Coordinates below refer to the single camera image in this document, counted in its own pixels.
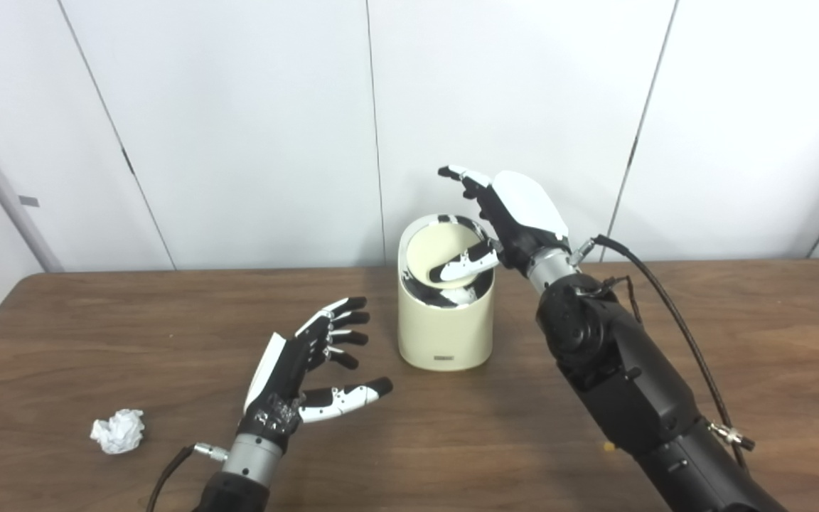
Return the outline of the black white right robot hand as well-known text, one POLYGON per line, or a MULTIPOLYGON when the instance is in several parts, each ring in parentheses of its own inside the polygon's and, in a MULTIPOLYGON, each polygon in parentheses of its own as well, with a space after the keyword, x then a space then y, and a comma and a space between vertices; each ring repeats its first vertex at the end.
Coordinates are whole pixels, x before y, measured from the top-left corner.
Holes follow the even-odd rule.
POLYGON ((530 278, 540 256, 571 252, 567 225, 534 179, 514 171, 489 178, 456 165, 442 166, 438 173, 464 185, 464 198, 477 202, 495 235, 433 266, 428 271, 430 282, 458 281, 498 265, 530 278))

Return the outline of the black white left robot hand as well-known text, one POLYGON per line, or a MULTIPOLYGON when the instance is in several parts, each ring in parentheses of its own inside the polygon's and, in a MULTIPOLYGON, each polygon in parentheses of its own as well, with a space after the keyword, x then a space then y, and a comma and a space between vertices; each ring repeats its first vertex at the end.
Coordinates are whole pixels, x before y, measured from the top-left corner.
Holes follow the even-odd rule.
POLYGON ((306 422, 350 414, 393 391, 387 377, 344 386, 304 387, 306 376, 322 364, 358 368, 358 359, 341 346, 368 343, 368 335, 354 329, 370 320, 367 302, 364 296, 338 299, 312 314, 289 337, 272 334, 248 386, 237 434, 256 435, 286 452, 292 435, 306 422))

